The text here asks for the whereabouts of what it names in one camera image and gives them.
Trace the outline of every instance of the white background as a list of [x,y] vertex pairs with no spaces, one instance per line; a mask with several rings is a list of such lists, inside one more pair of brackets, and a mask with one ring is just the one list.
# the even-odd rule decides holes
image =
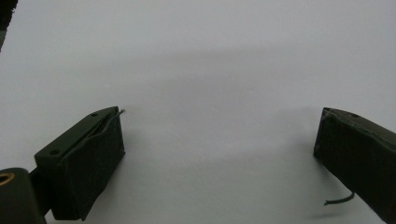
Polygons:
[[312,152],[323,106],[396,131],[395,72],[394,1],[20,0],[0,169],[118,105],[127,154],[87,224],[382,223],[323,206],[349,191]]

